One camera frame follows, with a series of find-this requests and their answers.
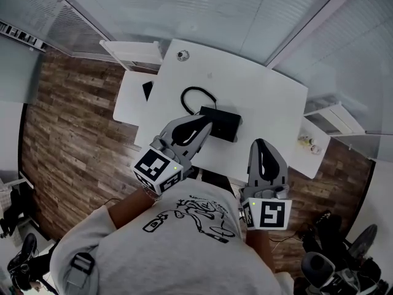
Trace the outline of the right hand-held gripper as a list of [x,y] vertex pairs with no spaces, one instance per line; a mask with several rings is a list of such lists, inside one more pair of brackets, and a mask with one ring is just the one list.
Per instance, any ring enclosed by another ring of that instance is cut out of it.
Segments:
[[241,205],[248,230],[286,230],[292,200],[288,198],[288,166],[279,151],[269,142],[256,139],[250,148],[247,166],[248,186],[263,180],[271,188],[245,187],[240,190]]

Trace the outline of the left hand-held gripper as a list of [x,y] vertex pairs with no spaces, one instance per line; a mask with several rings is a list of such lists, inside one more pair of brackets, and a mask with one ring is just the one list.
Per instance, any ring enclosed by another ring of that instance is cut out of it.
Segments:
[[156,195],[162,195],[193,172],[191,159],[199,153],[212,130],[206,116],[192,115],[172,120],[141,150],[133,166],[137,180]]

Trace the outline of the black box with cable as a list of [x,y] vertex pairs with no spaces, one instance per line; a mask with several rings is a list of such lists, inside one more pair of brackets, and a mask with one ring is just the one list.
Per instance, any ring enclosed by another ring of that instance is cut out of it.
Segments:
[[211,120],[211,136],[231,143],[237,142],[237,132],[242,123],[240,115],[205,106],[201,107],[200,115]]

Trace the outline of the person's right forearm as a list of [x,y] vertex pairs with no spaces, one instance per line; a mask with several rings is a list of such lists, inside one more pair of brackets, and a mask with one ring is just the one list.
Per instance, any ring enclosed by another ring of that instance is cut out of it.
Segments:
[[262,261],[271,269],[273,273],[276,272],[268,231],[247,230],[246,244],[259,255]]

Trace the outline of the person's left forearm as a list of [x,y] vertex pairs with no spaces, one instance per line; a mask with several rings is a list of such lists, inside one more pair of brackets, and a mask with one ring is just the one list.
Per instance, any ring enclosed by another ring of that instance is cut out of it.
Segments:
[[132,194],[108,208],[108,213],[116,229],[143,214],[159,199],[152,190],[140,187]]

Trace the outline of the white chair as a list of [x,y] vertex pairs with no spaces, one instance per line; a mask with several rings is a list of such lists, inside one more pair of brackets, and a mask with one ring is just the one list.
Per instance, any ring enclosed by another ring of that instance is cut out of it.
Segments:
[[163,56],[160,44],[154,42],[124,42],[101,40],[100,45],[117,61],[123,68],[120,90],[115,103],[113,119],[138,126],[142,112],[147,106],[147,101],[142,85],[148,81],[155,82],[157,76],[152,73],[138,72],[137,64],[150,64],[161,66]]
[[[333,129],[321,129],[320,126],[311,121],[310,117],[312,116],[319,116],[323,122],[327,122]],[[302,146],[297,140],[289,165],[294,170],[313,179],[321,166],[332,138],[364,136],[365,134],[365,129],[340,101],[326,107],[314,107],[312,110],[304,113],[298,137],[300,135],[309,135],[314,138],[322,148],[322,152],[319,155],[314,155],[310,151],[310,146]]]

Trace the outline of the person's dark trousers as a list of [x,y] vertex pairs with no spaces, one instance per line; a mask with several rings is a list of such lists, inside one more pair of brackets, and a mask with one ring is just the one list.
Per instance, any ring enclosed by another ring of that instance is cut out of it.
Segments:
[[208,170],[203,170],[201,180],[205,183],[224,189],[235,196],[229,179],[224,175],[220,175]]

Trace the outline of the flat black device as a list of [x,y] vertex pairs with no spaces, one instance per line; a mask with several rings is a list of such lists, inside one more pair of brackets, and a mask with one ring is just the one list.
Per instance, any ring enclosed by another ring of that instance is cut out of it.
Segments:
[[154,86],[154,82],[153,81],[148,81],[148,82],[146,82],[146,83],[144,83],[142,85],[142,89],[143,89],[146,101],[149,100],[150,93],[151,93],[151,91],[153,89],[153,86]]

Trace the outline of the black patterned sneaker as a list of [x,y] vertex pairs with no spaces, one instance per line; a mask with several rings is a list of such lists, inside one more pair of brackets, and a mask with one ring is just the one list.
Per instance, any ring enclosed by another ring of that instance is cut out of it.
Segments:
[[321,224],[325,223],[331,216],[330,210],[325,210],[320,216],[318,216],[314,221],[313,224],[317,227]]

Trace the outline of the black bag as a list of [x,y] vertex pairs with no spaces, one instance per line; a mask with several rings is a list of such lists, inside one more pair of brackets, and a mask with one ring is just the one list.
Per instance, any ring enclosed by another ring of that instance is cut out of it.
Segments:
[[348,252],[340,233],[342,218],[331,214],[330,218],[320,226],[309,226],[299,237],[306,252],[315,251],[328,258],[345,257]]

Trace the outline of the grey round device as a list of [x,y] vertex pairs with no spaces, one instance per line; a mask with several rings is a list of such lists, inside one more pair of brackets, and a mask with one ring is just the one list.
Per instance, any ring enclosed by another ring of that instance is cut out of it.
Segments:
[[314,287],[321,288],[333,277],[335,265],[323,254],[311,251],[302,258],[301,270]]

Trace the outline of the round floor fan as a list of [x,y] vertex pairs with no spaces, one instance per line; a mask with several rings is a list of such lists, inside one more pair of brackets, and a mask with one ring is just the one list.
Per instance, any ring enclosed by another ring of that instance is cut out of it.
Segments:
[[369,249],[371,248],[373,242],[375,241],[378,232],[378,226],[372,224],[368,226],[349,246],[349,254],[355,258],[360,259],[364,257]]

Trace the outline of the person's grey printed t-shirt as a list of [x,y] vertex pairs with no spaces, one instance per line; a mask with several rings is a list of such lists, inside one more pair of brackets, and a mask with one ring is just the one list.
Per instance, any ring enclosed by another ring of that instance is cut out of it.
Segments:
[[[294,280],[273,273],[242,238],[231,193],[186,179],[116,229],[108,206],[60,240],[50,260],[59,295],[293,295]],[[90,253],[90,275],[71,267]]]

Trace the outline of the white wall shelf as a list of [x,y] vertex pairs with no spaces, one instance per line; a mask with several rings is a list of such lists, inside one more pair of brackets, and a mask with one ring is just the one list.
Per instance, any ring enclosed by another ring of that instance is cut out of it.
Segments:
[[2,20],[0,20],[0,35],[46,53],[47,44],[44,41]]

